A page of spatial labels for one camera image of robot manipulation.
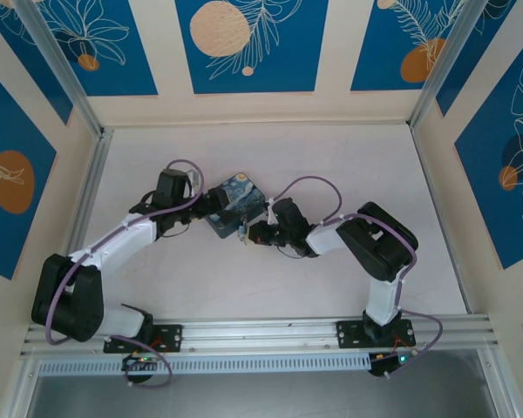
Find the white table surface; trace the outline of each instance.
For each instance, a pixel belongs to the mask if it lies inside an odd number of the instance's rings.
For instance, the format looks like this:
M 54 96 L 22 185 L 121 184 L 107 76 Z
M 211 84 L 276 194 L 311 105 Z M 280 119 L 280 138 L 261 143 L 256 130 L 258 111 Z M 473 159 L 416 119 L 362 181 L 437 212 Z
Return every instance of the white table surface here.
M 118 129 L 85 243 L 115 227 L 154 189 L 175 158 L 203 170 L 207 186 L 245 172 L 275 196 L 307 174 L 333 181 L 341 212 L 375 201 L 418 238 L 418 263 L 401 305 L 428 314 L 463 314 L 465 305 L 406 125 L 258 124 Z M 310 222 L 336 206 L 325 184 L 304 181 L 289 196 Z M 370 276 L 346 250 L 291 260 L 275 248 L 220 239 L 206 221 L 133 256 L 104 283 L 107 300 L 164 319 L 251 319 L 359 315 Z

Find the enclosure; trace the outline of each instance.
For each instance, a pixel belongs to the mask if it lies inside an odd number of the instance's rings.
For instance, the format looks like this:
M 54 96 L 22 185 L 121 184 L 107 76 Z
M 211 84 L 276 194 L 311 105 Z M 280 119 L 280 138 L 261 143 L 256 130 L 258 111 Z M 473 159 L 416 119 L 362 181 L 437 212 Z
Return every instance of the enclosure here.
M 50 345 L 44 261 L 92 255 L 180 159 L 266 199 L 325 178 L 338 222 L 376 202 L 408 228 L 399 374 L 368 373 L 397 335 L 344 347 L 374 286 L 353 254 L 205 220 L 102 279 L 179 330 L 170 386 L 128 387 L 103 336 Z M 313 179 L 284 197 L 315 229 L 337 204 Z M 0 0 L 0 416 L 144 411 L 523 417 L 523 0 Z

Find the purple cable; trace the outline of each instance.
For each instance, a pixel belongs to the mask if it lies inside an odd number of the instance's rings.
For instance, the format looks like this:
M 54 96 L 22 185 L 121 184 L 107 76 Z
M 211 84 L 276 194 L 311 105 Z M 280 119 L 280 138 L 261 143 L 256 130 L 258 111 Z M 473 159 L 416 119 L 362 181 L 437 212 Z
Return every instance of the purple cable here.
M 391 226 L 385 224 L 383 221 L 381 221 L 379 219 L 376 219 L 372 216 L 364 215 L 362 213 L 350 213 L 341 218 L 336 218 L 336 219 L 332 219 L 328 222 L 325 222 L 323 224 L 323 226 L 333 225 L 336 222 L 340 222 L 340 221 L 347 220 L 347 219 L 354 219 L 354 218 L 365 219 L 369 222 L 372 222 L 376 225 L 381 226 L 385 231 L 387 231 L 388 233 L 393 235 L 393 237 L 395 237 L 401 244 L 403 244 L 403 246 L 411 254 L 411 263 L 409 263 L 407 268 L 405 268 L 399 275 L 399 282 L 397 284 L 397 292 L 395 294 L 395 306 L 399 307 L 399 301 L 401 300 L 401 290 L 403 289 L 404 276 L 406 276 L 407 273 L 415 266 L 415 264 L 417 264 L 417 253 L 412 248 L 411 244 L 409 244 L 409 242 L 407 242 L 407 240 L 405 238 L 403 238 L 403 236 L 401 234 L 399 234 L 397 231 L 395 231 Z M 430 351 L 430 349 L 438 342 L 438 340 L 441 338 L 442 334 L 444 333 L 444 325 L 442 324 L 442 321 L 432 315 L 428 315 L 426 313 L 407 311 L 407 310 L 401 309 L 401 308 L 399 308 L 399 311 L 402 312 L 403 314 L 420 316 L 421 318 L 426 318 L 427 320 L 433 320 L 434 322 L 436 322 L 438 324 L 439 329 L 438 329 L 438 334 L 436 335 L 436 337 L 434 337 L 434 339 L 432 341 L 430 341 L 430 344 L 428 344 L 426 347 L 424 347 L 417 355 L 415 355 L 411 360 L 407 361 L 402 367 L 389 373 L 387 375 L 388 378 L 391 377 L 392 375 L 394 375 L 395 373 L 398 373 L 399 370 L 401 370 L 402 368 L 405 368 L 407 365 L 411 364 L 422 354 L 425 354 L 427 351 Z M 392 355 L 387 356 L 384 359 L 389 359 L 391 357 L 392 357 Z
M 308 180 L 308 179 L 313 179 L 313 180 L 320 180 L 322 181 L 323 183 L 326 183 L 328 185 L 331 186 L 331 188 L 335 191 L 335 193 L 337 194 L 337 197 L 339 198 L 339 204 L 337 205 L 337 208 L 335 211 L 333 211 L 332 213 L 330 213 L 328 216 L 326 216 L 325 218 L 322 219 L 322 222 L 325 222 L 327 221 L 329 218 L 331 218 L 332 216 L 335 216 L 339 210 L 341 209 L 341 206 L 343 205 L 343 196 L 341 196 L 341 192 L 339 192 L 339 189 L 337 189 L 337 187 L 331 183 L 329 180 L 323 178 L 323 177 L 320 177 L 320 176 L 302 176 L 302 177 L 299 177 L 298 179 L 296 180 L 293 180 L 292 183 L 290 183 L 287 187 L 285 187 L 285 190 L 283 190 L 282 192 L 280 192 L 277 196 L 275 196 L 273 199 L 274 200 L 278 200 L 280 199 L 283 194 L 285 194 L 286 192 L 288 192 L 290 190 L 290 188 L 295 185 L 296 183 L 298 183 L 299 181 L 302 181 L 302 180 Z
M 139 385 L 139 384 L 133 384 L 132 381 L 130 381 L 130 378 L 128 376 L 128 373 L 132 370 L 133 366 L 136 364 L 139 364 L 137 361 L 133 363 L 129 368 L 126 369 L 124 372 L 124 379 L 131 384 L 132 386 L 135 386 L 136 388 L 142 388 L 142 389 L 161 389 L 166 388 L 167 386 L 170 386 L 171 381 L 173 379 L 173 370 L 171 369 L 171 365 L 166 361 L 165 357 L 161 353 L 159 353 L 157 350 L 155 350 L 152 347 L 149 347 L 147 344 L 144 344 L 143 342 L 134 340 L 132 338 L 125 337 L 124 335 L 113 335 L 113 338 L 116 340 L 121 340 L 125 342 L 129 342 L 130 344 L 133 344 L 134 346 L 138 346 L 139 348 L 146 350 L 150 353 L 152 353 L 155 357 L 157 357 L 166 367 L 166 370 L 168 370 L 168 377 L 166 378 L 166 381 L 164 383 L 160 383 L 159 385 Z
M 203 189 L 205 187 L 205 179 L 203 177 L 203 172 L 201 172 L 201 169 L 192 161 L 189 161 L 187 159 L 175 159 L 174 161 L 171 161 L 166 168 L 170 168 L 171 165 L 177 164 L 177 163 L 186 163 L 191 165 L 197 172 L 200 174 L 200 190 L 198 193 L 187 203 L 184 205 L 171 207 L 169 209 L 163 209 L 162 211 L 157 211 L 153 213 L 148 213 L 147 215 L 140 216 L 136 219 L 131 220 L 128 222 L 128 226 L 135 225 L 139 222 L 141 222 L 144 219 L 149 219 L 154 216 L 159 215 L 165 215 L 167 213 L 177 212 L 181 211 L 182 209 L 186 209 L 187 207 L 193 205 L 197 199 L 200 198 L 200 195 L 203 193 Z M 104 237 L 99 243 L 97 243 L 95 246 L 92 246 L 89 253 L 84 254 L 76 263 L 71 267 L 71 269 L 68 271 L 68 273 L 64 276 L 60 284 L 58 285 L 57 291 L 54 293 L 54 297 L 51 301 L 51 307 L 49 308 L 49 313 L 46 315 L 46 322 L 44 323 L 44 337 L 46 338 L 47 342 L 51 344 L 52 346 L 57 346 L 59 344 L 62 344 L 66 341 L 68 341 L 69 337 L 64 337 L 60 340 L 53 340 L 51 331 L 52 331 L 52 318 L 54 317 L 54 311 L 56 311 L 56 306 L 58 305 L 58 301 L 60 300 L 60 297 L 62 296 L 62 292 L 64 291 L 66 285 L 68 284 L 68 281 L 70 281 L 73 274 L 78 270 L 78 268 L 81 266 L 81 264 L 86 261 L 91 255 L 93 255 L 100 247 L 102 247 L 104 244 L 106 244 L 108 241 L 110 241 L 112 238 L 116 237 L 119 233 L 124 231 L 126 229 L 125 226 L 120 226 L 119 228 L 115 229 L 111 233 L 109 233 L 106 237 Z

